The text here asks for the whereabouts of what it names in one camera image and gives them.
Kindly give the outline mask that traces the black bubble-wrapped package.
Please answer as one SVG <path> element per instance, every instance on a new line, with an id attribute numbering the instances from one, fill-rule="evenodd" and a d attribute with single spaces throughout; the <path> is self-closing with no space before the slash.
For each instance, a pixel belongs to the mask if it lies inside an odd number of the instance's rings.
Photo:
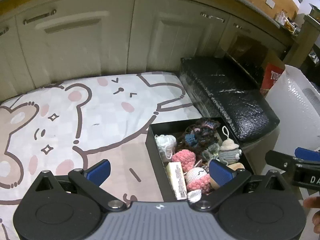
<path id="1" fill-rule="evenodd" d="M 182 58 L 179 78 L 200 113 L 223 118 L 242 145 L 262 139 L 280 123 L 257 83 L 230 56 Z"/>

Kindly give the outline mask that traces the pink white crocheted doll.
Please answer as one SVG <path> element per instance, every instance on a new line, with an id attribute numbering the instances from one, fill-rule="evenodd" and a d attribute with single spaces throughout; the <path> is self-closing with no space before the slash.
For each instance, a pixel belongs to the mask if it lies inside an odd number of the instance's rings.
<path id="1" fill-rule="evenodd" d="M 185 174 L 188 201 L 198 202 L 203 194 L 208 194 L 212 190 L 210 175 L 201 167 L 192 168 Z"/>

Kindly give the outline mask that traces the cartoon bear bed sheet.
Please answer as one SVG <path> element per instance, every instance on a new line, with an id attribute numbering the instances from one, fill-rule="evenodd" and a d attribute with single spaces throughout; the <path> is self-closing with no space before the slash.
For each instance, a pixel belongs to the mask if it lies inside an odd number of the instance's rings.
<path id="1" fill-rule="evenodd" d="M 70 80 L 2 103 L 1 239 L 17 239 L 13 214 L 43 170 L 66 175 L 108 159 L 103 189 L 127 203 L 160 202 L 148 128 L 200 116 L 178 77 L 165 72 Z"/>

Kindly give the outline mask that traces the white cabinet row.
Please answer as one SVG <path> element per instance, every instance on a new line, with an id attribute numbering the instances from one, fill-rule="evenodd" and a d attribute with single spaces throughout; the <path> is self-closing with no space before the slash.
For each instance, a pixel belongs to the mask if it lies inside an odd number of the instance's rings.
<path id="1" fill-rule="evenodd" d="M 173 70 L 240 36 L 282 54 L 279 38 L 190 0 L 53 0 L 1 20 L 1 100 L 80 77 Z"/>

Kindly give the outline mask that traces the pink crocheted ball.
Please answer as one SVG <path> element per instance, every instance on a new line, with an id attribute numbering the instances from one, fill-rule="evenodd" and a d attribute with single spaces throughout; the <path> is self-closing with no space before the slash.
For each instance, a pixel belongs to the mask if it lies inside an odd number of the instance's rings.
<path id="1" fill-rule="evenodd" d="M 189 172 L 194 168 L 196 155 L 190 150 L 181 150 L 175 153 L 172 158 L 172 162 L 180 162 L 183 172 Z"/>

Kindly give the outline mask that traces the grey crocheted mouse toy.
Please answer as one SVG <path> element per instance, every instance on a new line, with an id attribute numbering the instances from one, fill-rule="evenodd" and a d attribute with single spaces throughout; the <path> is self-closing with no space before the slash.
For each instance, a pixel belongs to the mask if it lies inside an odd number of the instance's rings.
<path id="1" fill-rule="evenodd" d="M 229 137 L 229 130 L 226 126 L 222 127 L 222 133 L 226 136 L 220 146 L 219 161 L 225 165 L 232 165 L 240 160 L 242 150 L 240 146 Z"/>

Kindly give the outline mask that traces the black shallow cardboard box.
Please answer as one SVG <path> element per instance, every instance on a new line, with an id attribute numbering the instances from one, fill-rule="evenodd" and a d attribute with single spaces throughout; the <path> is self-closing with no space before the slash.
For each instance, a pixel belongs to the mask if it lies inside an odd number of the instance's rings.
<path id="1" fill-rule="evenodd" d="M 183 151 L 184 159 L 177 159 L 182 166 L 186 162 L 196 167 L 208 166 L 209 161 L 218 156 L 217 146 L 227 138 L 238 142 L 220 117 L 151 124 L 145 144 L 163 200 L 177 200 L 165 169 L 171 161 L 169 157 Z"/>

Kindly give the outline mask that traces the white fluffy yarn ball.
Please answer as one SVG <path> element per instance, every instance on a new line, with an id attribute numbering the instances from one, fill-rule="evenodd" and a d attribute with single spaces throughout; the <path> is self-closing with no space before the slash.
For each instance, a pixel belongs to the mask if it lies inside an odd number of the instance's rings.
<path id="1" fill-rule="evenodd" d="M 170 162 L 175 154 L 176 138 L 173 135 L 155 135 L 155 142 L 163 162 Z"/>

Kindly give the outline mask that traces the dark crocheted scrunchie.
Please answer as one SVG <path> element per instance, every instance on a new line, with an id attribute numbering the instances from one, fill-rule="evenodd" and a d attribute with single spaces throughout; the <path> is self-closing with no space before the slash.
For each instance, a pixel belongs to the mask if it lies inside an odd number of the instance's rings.
<path id="1" fill-rule="evenodd" d="M 176 152 L 189 150 L 200 155 L 214 143 L 218 143 L 217 129 L 220 123 L 212 118 L 200 118 L 185 129 L 177 139 Z"/>

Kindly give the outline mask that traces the oval wooden box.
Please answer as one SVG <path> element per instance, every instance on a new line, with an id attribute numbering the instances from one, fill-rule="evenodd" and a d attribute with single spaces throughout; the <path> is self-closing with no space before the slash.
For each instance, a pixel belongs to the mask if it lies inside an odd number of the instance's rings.
<path id="1" fill-rule="evenodd" d="M 234 171 L 236 171 L 239 168 L 245 168 L 242 163 L 234 163 L 234 164 L 228 165 L 227 167 Z M 210 184 L 214 190 L 217 190 L 220 187 L 213 178 L 210 178 Z"/>

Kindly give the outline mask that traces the red printed box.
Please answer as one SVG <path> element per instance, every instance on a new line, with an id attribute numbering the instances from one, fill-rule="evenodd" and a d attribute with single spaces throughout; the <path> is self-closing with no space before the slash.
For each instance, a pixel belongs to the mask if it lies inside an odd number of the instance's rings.
<path id="1" fill-rule="evenodd" d="M 283 68 L 279 68 L 274 64 L 268 63 L 265 68 L 262 90 L 270 90 L 283 73 Z"/>

